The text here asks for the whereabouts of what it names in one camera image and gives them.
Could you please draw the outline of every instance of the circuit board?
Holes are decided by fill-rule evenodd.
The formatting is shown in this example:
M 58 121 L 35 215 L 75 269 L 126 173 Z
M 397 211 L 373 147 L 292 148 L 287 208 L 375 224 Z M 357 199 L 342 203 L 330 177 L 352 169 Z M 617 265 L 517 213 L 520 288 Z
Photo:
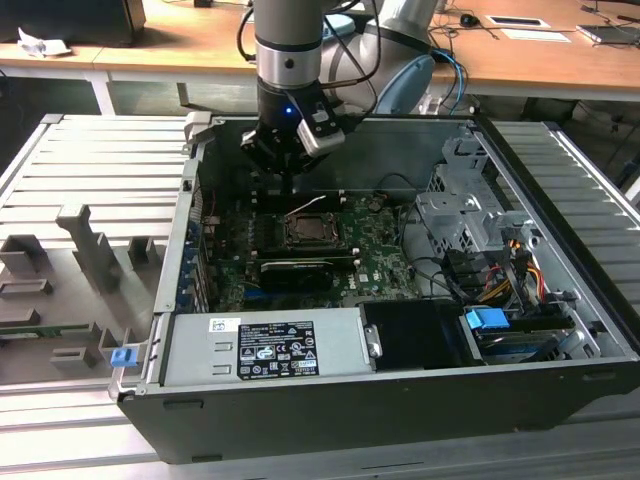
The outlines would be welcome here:
M 274 216 L 256 214 L 250 204 L 242 202 L 236 202 L 220 214 L 221 224 L 216 229 L 212 255 L 218 287 L 215 311 L 339 308 L 354 307 L 363 301 L 418 298 L 413 273 L 397 244 L 397 216 L 393 207 L 380 198 L 347 196 L 341 211 L 318 215 L 317 218 L 328 217 L 333 222 L 330 224 L 333 235 L 338 238 L 339 234 L 337 243 L 359 250 L 357 266 L 336 271 L 331 288 L 321 292 L 266 294 L 262 291 L 255 277 L 251 247 L 254 225 L 261 217 Z

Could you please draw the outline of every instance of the yellow wire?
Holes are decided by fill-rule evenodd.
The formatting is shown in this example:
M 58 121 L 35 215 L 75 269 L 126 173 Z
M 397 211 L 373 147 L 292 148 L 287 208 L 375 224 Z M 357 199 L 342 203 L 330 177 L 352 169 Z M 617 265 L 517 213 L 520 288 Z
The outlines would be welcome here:
M 511 287 L 511 284 L 509 283 L 509 280 L 505 280 L 500 285 L 498 285 L 496 288 L 494 288 L 489 293 L 487 293 L 485 296 L 483 296 L 480 299 L 480 301 L 484 302 L 484 301 L 487 301 L 487 300 L 491 300 L 492 298 L 495 298 L 496 296 L 498 296 L 499 294 L 501 294 L 502 292 L 504 292 L 505 290 L 507 290 L 510 287 Z

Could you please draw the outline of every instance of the motherboard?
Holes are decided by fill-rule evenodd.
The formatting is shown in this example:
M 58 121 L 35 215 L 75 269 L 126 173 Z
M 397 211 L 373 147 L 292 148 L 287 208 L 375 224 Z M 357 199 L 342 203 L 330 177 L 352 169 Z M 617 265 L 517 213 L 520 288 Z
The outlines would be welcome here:
M 384 195 L 241 199 L 219 211 L 210 264 L 217 312 L 354 307 L 418 298 Z

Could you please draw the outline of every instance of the blue cable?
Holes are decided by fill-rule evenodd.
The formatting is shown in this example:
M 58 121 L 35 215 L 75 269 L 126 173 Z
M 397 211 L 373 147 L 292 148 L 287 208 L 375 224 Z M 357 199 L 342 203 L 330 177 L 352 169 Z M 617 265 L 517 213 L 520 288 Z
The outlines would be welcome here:
M 453 112 L 460 103 L 460 100 L 462 100 L 462 92 L 464 92 L 464 77 L 462 76 L 460 64 L 453 57 L 447 55 L 442 50 L 437 50 L 437 52 L 439 55 L 442 55 L 444 58 L 446 58 L 449 63 L 451 63 L 451 65 L 456 69 L 456 73 L 458 74 L 458 78 L 460 79 L 458 83 L 458 96 L 456 97 L 456 103 L 453 104 L 453 107 L 449 111 L 449 115 L 453 115 Z

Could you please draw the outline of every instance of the floor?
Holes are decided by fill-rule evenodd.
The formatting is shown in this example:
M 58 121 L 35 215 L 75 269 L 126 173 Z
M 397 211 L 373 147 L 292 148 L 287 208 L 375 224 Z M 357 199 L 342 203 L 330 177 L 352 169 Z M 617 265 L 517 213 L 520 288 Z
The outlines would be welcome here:
M 118 113 L 123 115 L 185 115 L 173 84 L 118 82 L 113 88 Z M 189 85 L 190 100 L 200 108 L 219 113 L 251 113 L 256 110 L 252 87 Z M 484 113 L 500 120 L 518 120 L 525 99 L 472 97 Z M 542 101 L 538 114 L 556 118 L 566 102 Z M 45 113 L 99 113 L 87 82 L 69 80 L 3 79 L 0 77 L 0 169 L 11 161 Z M 640 151 L 640 128 L 635 130 L 614 160 L 609 159 L 633 125 L 640 122 L 636 104 L 580 102 L 573 117 L 562 124 L 564 131 L 605 173 L 615 178 L 625 162 Z

